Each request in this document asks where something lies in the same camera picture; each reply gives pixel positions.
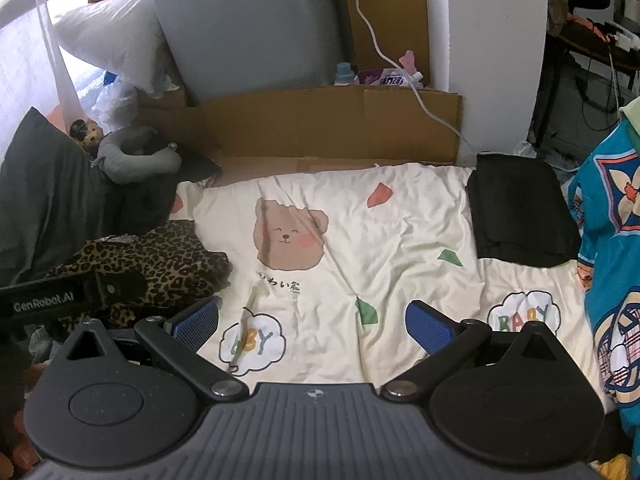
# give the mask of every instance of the folded black cloth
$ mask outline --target folded black cloth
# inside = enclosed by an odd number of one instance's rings
[[[478,155],[466,192],[478,258],[553,267],[577,257],[580,234],[546,162]]]

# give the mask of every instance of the white curtain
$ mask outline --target white curtain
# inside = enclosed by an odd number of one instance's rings
[[[0,162],[32,106],[65,131],[85,117],[47,0],[0,0]]]

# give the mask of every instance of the bed sheet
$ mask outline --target bed sheet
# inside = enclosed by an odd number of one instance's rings
[[[425,356],[404,325],[407,304],[420,299],[494,330],[543,320],[606,404],[576,263],[478,260],[469,174],[405,164],[212,189],[181,183],[171,218],[193,219],[204,247],[225,251],[233,266],[218,330],[200,355],[251,388],[379,387]]]

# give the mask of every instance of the leopard print clothing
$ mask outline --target leopard print clothing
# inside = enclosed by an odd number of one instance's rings
[[[134,242],[91,241],[71,261],[58,266],[48,277],[97,270],[106,274],[138,270],[146,277],[146,296],[108,309],[83,312],[59,319],[67,332],[85,317],[97,317],[107,328],[131,328],[143,317],[165,317],[213,296],[228,286],[231,264],[225,253],[211,253],[202,246],[190,220],[169,220]]]

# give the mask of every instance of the gray panel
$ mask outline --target gray panel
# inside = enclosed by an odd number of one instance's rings
[[[209,410],[194,436],[157,462],[121,472],[46,463],[31,480],[597,480],[586,464],[551,472],[489,468],[445,446],[415,406],[370,384],[259,384],[239,404]]]
[[[154,0],[186,87],[207,98],[331,84],[334,0]]]

